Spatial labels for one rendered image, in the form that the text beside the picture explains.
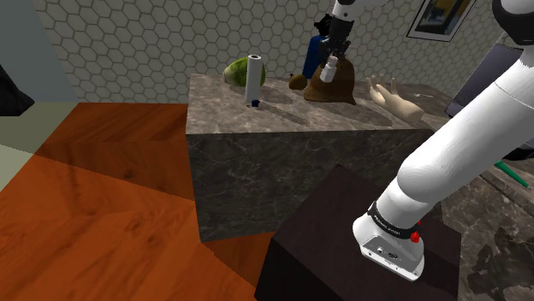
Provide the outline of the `small brown round fruit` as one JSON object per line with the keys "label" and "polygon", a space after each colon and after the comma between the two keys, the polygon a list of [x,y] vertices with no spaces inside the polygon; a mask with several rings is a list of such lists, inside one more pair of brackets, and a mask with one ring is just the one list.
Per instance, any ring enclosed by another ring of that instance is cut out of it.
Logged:
{"label": "small brown round fruit", "polygon": [[290,74],[288,87],[291,90],[304,90],[308,85],[308,80],[303,74]]}

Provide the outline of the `beige hand model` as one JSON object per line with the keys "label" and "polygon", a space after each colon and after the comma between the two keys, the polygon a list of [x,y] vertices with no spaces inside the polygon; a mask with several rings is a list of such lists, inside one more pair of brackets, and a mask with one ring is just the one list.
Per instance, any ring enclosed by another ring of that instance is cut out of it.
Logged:
{"label": "beige hand model", "polygon": [[380,74],[379,82],[375,75],[367,77],[365,81],[369,87],[371,100],[382,109],[406,122],[416,122],[422,119],[424,111],[415,103],[399,95],[395,77],[391,79],[389,90],[385,87],[384,74]]}

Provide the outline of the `green pen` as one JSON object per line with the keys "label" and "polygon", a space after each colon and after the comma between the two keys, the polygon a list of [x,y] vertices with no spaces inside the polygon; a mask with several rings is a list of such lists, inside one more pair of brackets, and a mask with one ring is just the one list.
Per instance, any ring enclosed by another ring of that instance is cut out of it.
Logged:
{"label": "green pen", "polygon": [[517,175],[508,165],[506,165],[503,161],[497,161],[494,166],[498,169],[500,169],[502,172],[504,172],[507,176],[518,182],[520,185],[522,185],[525,189],[530,190],[529,184],[523,180],[519,175]]}

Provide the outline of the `white paper towel roll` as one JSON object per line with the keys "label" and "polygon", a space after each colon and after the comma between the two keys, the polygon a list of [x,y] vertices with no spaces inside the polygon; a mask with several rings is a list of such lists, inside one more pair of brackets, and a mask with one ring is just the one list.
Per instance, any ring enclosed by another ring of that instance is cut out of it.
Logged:
{"label": "white paper towel roll", "polygon": [[261,56],[249,55],[247,57],[245,92],[245,100],[248,106],[252,106],[252,103],[259,98],[262,70],[263,63]]}

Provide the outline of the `small white bottle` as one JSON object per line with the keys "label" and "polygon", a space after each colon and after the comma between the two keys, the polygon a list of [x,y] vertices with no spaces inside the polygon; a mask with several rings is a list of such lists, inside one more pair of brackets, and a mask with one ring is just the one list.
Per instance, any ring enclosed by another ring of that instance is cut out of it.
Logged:
{"label": "small white bottle", "polygon": [[336,73],[337,63],[338,58],[336,56],[330,55],[320,74],[320,80],[322,82],[330,83],[333,81]]}

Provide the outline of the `brown sack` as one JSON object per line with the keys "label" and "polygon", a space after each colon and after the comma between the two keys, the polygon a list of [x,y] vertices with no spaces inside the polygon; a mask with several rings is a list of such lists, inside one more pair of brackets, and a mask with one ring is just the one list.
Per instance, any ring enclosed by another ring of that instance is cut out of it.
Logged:
{"label": "brown sack", "polygon": [[323,65],[319,65],[304,91],[304,99],[321,103],[355,104],[353,98],[355,78],[352,63],[342,56],[336,64],[335,76],[329,83],[320,80],[322,70]]}

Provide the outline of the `framed wall picture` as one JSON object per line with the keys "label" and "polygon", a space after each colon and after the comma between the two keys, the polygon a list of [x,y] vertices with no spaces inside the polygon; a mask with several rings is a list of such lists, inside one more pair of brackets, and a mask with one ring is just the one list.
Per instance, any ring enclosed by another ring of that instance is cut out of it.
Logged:
{"label": "framed wall picture", "polygon": [[406,36],[450,42],[476,0],[424,0]]}

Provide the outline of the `dark robot stand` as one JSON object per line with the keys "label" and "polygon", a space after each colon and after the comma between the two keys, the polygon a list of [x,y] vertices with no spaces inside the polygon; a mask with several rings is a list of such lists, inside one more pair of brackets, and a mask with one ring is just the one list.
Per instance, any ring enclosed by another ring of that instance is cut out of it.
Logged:
{"label": "dark robot stand", "polygon": [[365,258],[353,236],[381,188],[337,165],[271,238],[257,301],[457,301],[461,236],[427,215],[424,271],[411,282]]}

